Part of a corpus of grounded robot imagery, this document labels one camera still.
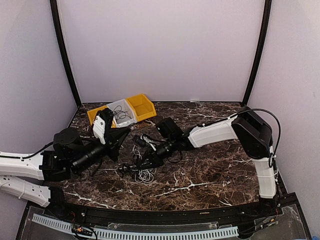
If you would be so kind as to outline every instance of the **black metal rail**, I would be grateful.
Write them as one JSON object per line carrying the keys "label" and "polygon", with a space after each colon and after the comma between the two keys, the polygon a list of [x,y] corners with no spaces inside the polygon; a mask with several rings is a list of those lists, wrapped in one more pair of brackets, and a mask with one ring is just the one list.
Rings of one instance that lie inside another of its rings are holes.
{"label": "black metal rail", "polygon": [[[303,228],[308,239],[311,234],[301,209],[296,193],[284,193],[279,199],[279,214],[281,208],[296,205]],[[233,225],[241,229],[254,226],[256,215],[244,215],[242,213],[253,213],[259,208],[258,202],[242,204],[238,206],[227,206],[191,211],[133,211],[115,210],[90,206],[82,206],[68,203],[67,207],[76,214],[76,222],[90,226],[108,226],[110,223],[133,224],[133,225],[192,225],[201,223],[218,222],[219,226]]]}
{"label": "black metal rail", "polygon": [[71,88],[71,92],[74,98],[74,101],[79,108],[81,106],[81,99],[77,90],[76,82],[74,79],[74,76],[72,74],[68,54],[67,54],[67,49],[64,41],[64,36],[62,33],[61,29],[61,22],[59,18],[59,11],[58,11],[58,4],[57,0],[50,0],[50,6],[51,6],[51,13],[52,13],[52,19],[53,19],[53,24],[54,24],[54,29],[55,29],[55,35],[56,39],[59,45],[60,49],[60,54],[61,54],[61,59],[63,62],[64,70],[66,73],[66,77],[68,78],[68,82]]}
{"label": "black metal rail", "polygon": [[262,17],[262,24],[261,24],[261,29],[260,29],[258,45],[256,47],[249,81],[246,86],[246,90],[245,90],[244,97],[242,100],[243,106],[246,106],[248,104],[252,89],[255,84],[262,52],[264,50],[266,35],[267,35],[267,29],[268,29],[268,23],[269,23],[270,11],[271,11],[271,2],[272,2],[272,0],[265,0],[265,3],[264,3],[264,10],[263,10],[263,17]]}

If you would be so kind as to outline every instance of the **marble surface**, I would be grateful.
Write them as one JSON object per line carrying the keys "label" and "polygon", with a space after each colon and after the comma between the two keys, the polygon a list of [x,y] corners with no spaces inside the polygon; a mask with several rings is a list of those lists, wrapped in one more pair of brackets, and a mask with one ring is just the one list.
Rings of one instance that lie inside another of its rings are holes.
{"label": "marble surface", "polygon": [[[104,103],[84,104],[71,123],[82,137],[89,137],[87,111]],[[253,163],[238,140],[206,145],[183,153],[179,163],[165,162],[151,183],[136,182],[117,169],[131,164],[132,136],[149,134],[161,139],[155,123],[165,117],[175,120],[182,130],[200,123],[227,117],[240,109],[238,103],[155,102],[157,116],[131,127],[132,135],[123,142],[118,162],[107,157],[94,177],[85,171],[62,182],[45,182],[63,189],[66,201],[85,206],[137,211],[181,211],[235,206],[258,201],[259,184]],[[179,159],[179,154],[171,161]]]}

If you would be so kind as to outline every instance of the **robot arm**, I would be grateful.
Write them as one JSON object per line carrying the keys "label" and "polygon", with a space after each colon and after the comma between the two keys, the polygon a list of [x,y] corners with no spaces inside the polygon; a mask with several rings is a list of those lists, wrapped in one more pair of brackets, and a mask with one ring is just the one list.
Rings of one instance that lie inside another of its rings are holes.
{"label": "robot arm", "polygon": [[175,151],[190,151],[224,140],[239,139],[246,154],[252,158],[263,199],[276,195],[273,161],[272,129],[261,117],[246,107],[237,114],[209,124],[192,127],[183,132],[171,118],[156,125],[165,142],[150,148],[137,162],[138,169],[152,169],[164,164],[164,159]]}
{"label": "robot arm", "polygon": [[87,145],[84,145],[76,129],[66,128],[54,135],[54,151],[40,151],[37,154],[0,152],[0,189],[43,207],[64,202],[62,190],[35,185],[18,177],[56,182],[69,179],[71,172],[80,175],[104,156],[117,161],[120,146],[130,129],[111,129],[112,119],[110,109],[98,112],[93,125],[94,136],[98,139]]}

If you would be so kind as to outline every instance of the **black frame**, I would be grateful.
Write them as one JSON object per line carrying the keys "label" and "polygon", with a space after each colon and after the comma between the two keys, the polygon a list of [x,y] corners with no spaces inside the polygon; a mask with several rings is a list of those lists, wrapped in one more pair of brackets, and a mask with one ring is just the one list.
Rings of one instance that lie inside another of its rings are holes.
{"label": "black frame", "polygon": [[[295,204],[303,224],[305,235],[308,240],[311,240],[311,233],[297,195],[295,192],[287,193],[280,175],[278,176],[278,191],[280,194],[279,213],[281,214],[281,207]],[[249,227],[254,226],[254,220],[257,217],[244,216],[241,215],[241,212],[250,212],[251,209],[255,209],[259,206],[259,202],[190,211],[130,211],[90,207],[72,203],[67,203],[66,205],[75,213],[75,220],[77,223],[89,225],[91,227],[94,227],[95,225],[107,227],[109,223],[163,226],[218,222],[219,226],[233,225],[238,226],[239,228],[248,229]],[[16,240],[21,239],[30,206],[43,208],[28,201],[19,225]],[[45,213],[52,216],[52,213],[48,210],[46,210]]]}
{"label": "black frame", "polygon": [[70,66],[70,62],[69,62],[69,58],[68,58],[68,53],[67,53],[67,49],[66,49],[66,45],[65,45],[65,41],[64,41],[64,36],[63,36],[62,29],[61,29],[61,22],[60,22],[60,18],[59,18],[59,10],[58,10],[57,0],[50,0],[50,6],[51,6],[51,13],[52,13],[52,19],[53,19],[53,24],[54,24],[54,29],[55,29],[56,40],[59,45],[61,59],[63,62],[65,74],[66,74],[66,77],[68,78],[68,82],[69,82],[69,85],[71,88],[71,92],[72,92],[74,101],[75,101],[77,107],[79,108],[82,105],[82,103],[81,103],[79,92],[78,92],[78,89],[76,86],[74,76],[72,74],[72,70],[71,70],[71,66]]}
{"label": "black frame", "polygon": [[[263,17],[262,17],[262,23],[261,23],[261,29],[260,29],[260,34],[259,34],[259,40],[258,44],[256,47],[256,52],[252,64],[252,69],[250,73],[250,77],[246,86],[246,90],[243,96],[242,102],[240,102],[241,106],[246,106],[248,104],[252,89],[255,84],[262,52],[264,49],[265,45],[265,40],[266,40],[266,35],[267,35],[267,29],[268,29],[268,23],[269,23],[269,17],[270,17],[270,12],[271,12],[271,3],[272,0],[265,0],[264,2],[264,10],[263,10]],[[68,53],[66,50],[66,45],[64,41],[64,36],[61,28],[61,22],[59,18],[59,9],[58,9],[58,3],[57,0],[50,0],[50,5],[51,5],[51,13],[52,13],[52,19],[53,19],[53,24],[54,24],[54,29],[55,29],[55,34],[56,34],[56,39],[59,45],[60,49],[60,54],[61,58],[63,61],[63,66],[64,70],[66,73],[66,76],[68,78],[68,82],[73,94],[74,101],[79,108],[82,105],[79,92],[77,90],[77,86],[75,83],[75,79],[71,70],[71,65],[69,62],[68,58]]]}
{"label": "black frame", "polygon": [[242,100],[242,105],[244,105],[244,106],[246,106],[248,104],[248,101],[250,99],[250,95],[251,95],[252,89],[254,87],[257,72],[259,69],[259,64],[260,64],[262,52],[264,50],[264,45],[265,45],[265,40],[266,40],[266,35],[267,35],[267,30],[268,30],[270,11],[271,11],[271,3],[272,3],[272,0],[265,0],[265,2],[264,2],[264,10],[263,10],[263,17],[262,17],[262,24],[261,24],[261,29],[260,29],[258,45],[256,47],[249,81],[246,86],[246,90],[245,90],[243,100]]}

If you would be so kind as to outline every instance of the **white wall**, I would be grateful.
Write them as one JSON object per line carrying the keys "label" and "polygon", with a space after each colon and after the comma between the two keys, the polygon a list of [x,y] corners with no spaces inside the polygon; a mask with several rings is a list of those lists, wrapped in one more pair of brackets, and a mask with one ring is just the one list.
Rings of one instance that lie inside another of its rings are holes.
{"label": "white wall", "polygon": [[264,0],[60,0],[83,102],[242,101]]}
{"label": "white wall", "polygon": [[320,235],[320,2],[273,1],[250,107],[282,123],[277,163],[296,192],[311,233]]}
{"label": "white wall", "polygon": [[[1,0],[0,151],[42,148],[75,111],[49,0]],[[0,239],[15,239],[25,205],[0,192]]]}

